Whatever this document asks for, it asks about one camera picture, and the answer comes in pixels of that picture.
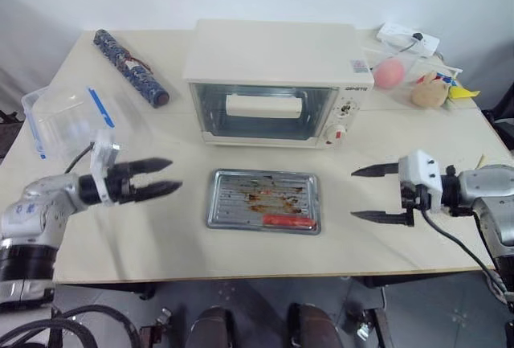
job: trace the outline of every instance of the baking tray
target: baking tray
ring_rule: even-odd
[[[319,234],[317,178],[281,171],[216,170],[207,227]]]

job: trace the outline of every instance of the oven door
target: oven door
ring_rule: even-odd
[[[215,137],[317,137],[337,88],[191,84],[204,132]]]

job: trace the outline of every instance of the wooden table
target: wooden table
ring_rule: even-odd
[[[118,161],[164,157],[173,165],[155,178],[184,181],[174,194],[144,203],[91,207],[73,215],[59,250],[55,279],[62,283],[130,282],[243,276],[330,276],[453,272],[477,268],[451,241],[417,215],[414,228],[381,225],[350,211],[400,212],[398,177],[350,177],[375,163],[396,162],[413,149],[424,149],[441,167],[475,168],[512,164],[511,154],[472,100],[448,109],[421,110],[409,104],[405,90],[373,90],[341,149],[274,149],[209,146],[202,142],[182,67],[191,31],[120,31],[112,33],[152,67],[171,102],[152,108],[92,45],[84,32],[51,83],[59,98],[94,84],[99,92],[128,97],[144,118],[146,130],[133,134]],[[376,47],[369,32],[363,44]],[[436,58],[432,63],[440,65]],[[0,209],[17,200],[23,187],[66,165],[39,160],[25,124],[0,166]],[[205,225],[210,174],[218,168],[294,170],[320,180],[322,232],[316,236],[211,230]],[[88,161],[76,167],[88,172]],[[481,259],[491,261],[471,218],[434,215]]]

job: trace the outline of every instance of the oven timer dial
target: oven timer dial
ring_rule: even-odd
[[[341,141],[346,134],[346,128],[343,125],[330,125],[324,131],[324,139],[326,145],[336,144]]]

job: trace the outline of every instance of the power strip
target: power strip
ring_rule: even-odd
[[[420,32],[423,35],[423,40],[420,44],[415,44],[411,49],[419,53],[421,56],[430,57],[434,54],[439,45],[439,39],[434,36],[427,35],[421,31],[404,27],[403,25],[394,23],[385,23],[377,33],[377,39],[386,41],[396,47],[406,47],[412,43],[412,35]]]

